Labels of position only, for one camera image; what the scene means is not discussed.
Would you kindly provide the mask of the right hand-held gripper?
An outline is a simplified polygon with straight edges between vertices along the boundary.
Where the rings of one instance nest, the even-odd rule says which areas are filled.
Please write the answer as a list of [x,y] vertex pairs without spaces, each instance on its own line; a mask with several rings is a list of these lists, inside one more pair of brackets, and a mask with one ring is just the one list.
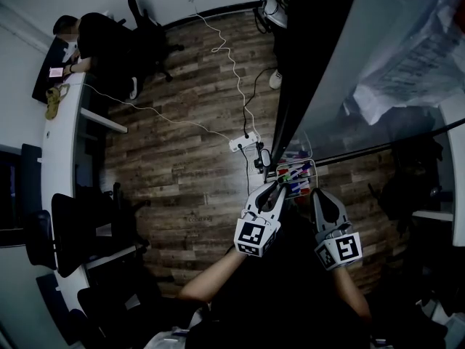
[[345,205],[326,190],[311,194],[312,219],[315,223],[316,257],[325,270],[344,267],[363,257],[360,235],[347,222]]

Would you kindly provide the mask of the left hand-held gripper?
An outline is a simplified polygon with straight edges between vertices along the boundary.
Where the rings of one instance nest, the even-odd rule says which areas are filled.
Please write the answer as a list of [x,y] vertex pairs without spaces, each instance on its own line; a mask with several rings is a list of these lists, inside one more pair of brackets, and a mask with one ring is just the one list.
[[260,212],[277,186],[277,181],[265,183],[249,195],[242,218],[238,219],[235,229],[234,244],[238,252],[263,257],[276,239],[280,230],[278,219],[286,198],[287,186],[280,187],[270,211]]

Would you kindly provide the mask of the pile of colourful marker pens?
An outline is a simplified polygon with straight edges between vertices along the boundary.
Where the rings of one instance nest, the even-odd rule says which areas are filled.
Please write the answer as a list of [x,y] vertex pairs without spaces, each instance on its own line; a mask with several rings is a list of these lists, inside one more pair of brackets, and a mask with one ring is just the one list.
[[290,195],[309,193],[312,165],[310,162],[285,165],[278,168],[278,182],[286,184]]

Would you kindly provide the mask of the person's left forearm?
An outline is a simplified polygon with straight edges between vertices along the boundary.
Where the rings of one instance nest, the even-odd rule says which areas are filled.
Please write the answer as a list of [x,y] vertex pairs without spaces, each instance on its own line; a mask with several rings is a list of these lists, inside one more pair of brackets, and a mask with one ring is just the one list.
[[210,303],[246,258],[246,254],[232,249],[216,263],[189,281],[180,290],[177,297],[181,300]]

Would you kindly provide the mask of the person's right forearm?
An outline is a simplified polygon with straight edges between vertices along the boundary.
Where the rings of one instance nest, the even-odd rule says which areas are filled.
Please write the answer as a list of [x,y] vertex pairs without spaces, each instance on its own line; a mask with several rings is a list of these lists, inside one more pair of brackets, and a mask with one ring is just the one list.
[[368,301],[356,286],[346,268],[340,267],[330,271],[334,288],[338,296],[367,324],[372,321]]

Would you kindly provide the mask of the black-framed glass whiteboard on stand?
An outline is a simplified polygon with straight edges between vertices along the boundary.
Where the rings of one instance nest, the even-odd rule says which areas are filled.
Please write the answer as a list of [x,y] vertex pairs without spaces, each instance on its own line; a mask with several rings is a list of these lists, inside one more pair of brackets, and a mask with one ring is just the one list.
[[288,67],[272,163],[337,161],[448,131],[437,107],[392,108],[368,124],[355,87],[426,22],[437,0],[291,0]]

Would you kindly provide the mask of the white plastic holder box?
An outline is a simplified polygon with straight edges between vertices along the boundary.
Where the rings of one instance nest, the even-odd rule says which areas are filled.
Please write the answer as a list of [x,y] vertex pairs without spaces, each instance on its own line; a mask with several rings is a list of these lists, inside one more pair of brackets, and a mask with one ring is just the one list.
[[318,187],[318,172],[316,170],[316,167],[315,167],[315,162],[312,160],[312,159],[301,159],[301,160],[298,160],[298,161],[293,161],[293,162],[290,162],[290,163],[284,163],[284,164],[281,164],[281,165],[278,165],[276,167],[276,175],[277,175],[277,180],[278,180],[278,168],[279,167],[282,167],[282,166],[285,166],[285,165],[290,165],[290,164],[298,164],[298,163],[304,163],[304,162],[310,162],[311,165],[312,165],[312,176],[310,177],[310,191],[309,193],[301,193],[300,195],[297,195],[297,196],[294,196],[294,195],[290,195],[290,190],[288,188],[288,186],[286,184],[280,184],[279,185],[286,185],[287,186],[287,198],[297,198],[297,197],[301,197],[301,196],[308,196],[311,194],[312,190],[316,187]]

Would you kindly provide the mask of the person's black clothing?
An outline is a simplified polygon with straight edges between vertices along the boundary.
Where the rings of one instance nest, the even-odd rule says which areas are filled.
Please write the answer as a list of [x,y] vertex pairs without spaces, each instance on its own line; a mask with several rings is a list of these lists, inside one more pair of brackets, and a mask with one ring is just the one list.
[[290,210],[263,257],[248,256],[210,303],[174,300],[144,349],[370,349],[369,325],[320,265],[310,221]]

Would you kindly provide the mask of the white side desk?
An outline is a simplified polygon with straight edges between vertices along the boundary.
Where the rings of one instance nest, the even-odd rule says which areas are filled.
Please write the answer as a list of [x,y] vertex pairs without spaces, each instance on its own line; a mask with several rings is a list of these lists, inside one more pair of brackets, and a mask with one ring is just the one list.
[[420,210],[414,217],[451,222],[453,225],[452,243],[465,247],[465,96],[453,96],[440,103],[444,122],[450,127],[450,144],[453,174],[454,198],[452,212]]

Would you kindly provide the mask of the crumpled white paper sheet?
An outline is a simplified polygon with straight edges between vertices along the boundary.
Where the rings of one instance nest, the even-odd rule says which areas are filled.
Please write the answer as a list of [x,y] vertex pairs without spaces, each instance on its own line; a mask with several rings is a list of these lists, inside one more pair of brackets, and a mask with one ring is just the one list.
[[437,0],[426,22],[382,67],[355,87],[353,99],[370,124],[392,108],[437,107],[465,92],[465,0]]

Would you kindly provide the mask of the black office chair with headrest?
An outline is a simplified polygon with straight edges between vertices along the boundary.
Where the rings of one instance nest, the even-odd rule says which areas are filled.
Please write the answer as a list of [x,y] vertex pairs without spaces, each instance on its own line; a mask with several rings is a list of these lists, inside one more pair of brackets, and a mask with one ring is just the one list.
[[140,67],[144,67],[144,76],[160,73],[167,82],[171,82],[173,76],[167,71],[165,61],[171,53],[181,52],[185,47],[170,44],[163,26],[152,20],[146,9],[140,12],[137,0],[127,0],[127,3],[137,26],[132,31],[134,46],[130,53],[141,63]]

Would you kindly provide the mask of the curved white desk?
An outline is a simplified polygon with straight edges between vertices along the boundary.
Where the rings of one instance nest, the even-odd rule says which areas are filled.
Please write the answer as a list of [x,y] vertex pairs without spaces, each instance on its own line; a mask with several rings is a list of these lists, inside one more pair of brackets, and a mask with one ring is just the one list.
[[125,126],[81,107],[84,91],[91,89],[86,84],[85,73],[70,75],[66,83],[70,88],[60,102],[56,117],[45,123],[41,147],[41,205],[48,212],[52,211],[54,194],[75,196],[75,147],[79,118],[83,116],[120,133],[128,132]]

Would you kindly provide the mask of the beige cloth bag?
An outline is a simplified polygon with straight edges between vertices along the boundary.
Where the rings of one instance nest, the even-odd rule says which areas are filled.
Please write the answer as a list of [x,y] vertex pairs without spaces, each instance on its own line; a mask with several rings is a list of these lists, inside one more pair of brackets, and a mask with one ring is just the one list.
[[52,87],[46,91],[46,120],[50,121],[56,117],[60,103],[66,97],[69,89],[69,84],[61,84],[58,87]]

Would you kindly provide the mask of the black laptop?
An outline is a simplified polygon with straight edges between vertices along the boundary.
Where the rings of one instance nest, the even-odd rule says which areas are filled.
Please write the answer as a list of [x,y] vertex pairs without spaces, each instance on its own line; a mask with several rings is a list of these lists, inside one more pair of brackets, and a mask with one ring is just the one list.
[[49,51],[39,71],[35,87],[33,89],[32,98],[40,103],[47,104],[46,91],[58,84],[62,79],[50,78],[49,72],[51,68],[64,68],[71,64],[70,56],[67,54],[68,47],[71,46],[70,52],[74,53],[76,48],[62,39],[55,38],[52,42]]

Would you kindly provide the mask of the dark framed window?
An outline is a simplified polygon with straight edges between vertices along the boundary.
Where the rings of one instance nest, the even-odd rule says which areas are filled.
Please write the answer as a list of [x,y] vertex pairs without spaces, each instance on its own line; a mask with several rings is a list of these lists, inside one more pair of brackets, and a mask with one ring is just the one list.
[[17,246],[23,239],[19,199],[20,157],[0,150],[0,247]]

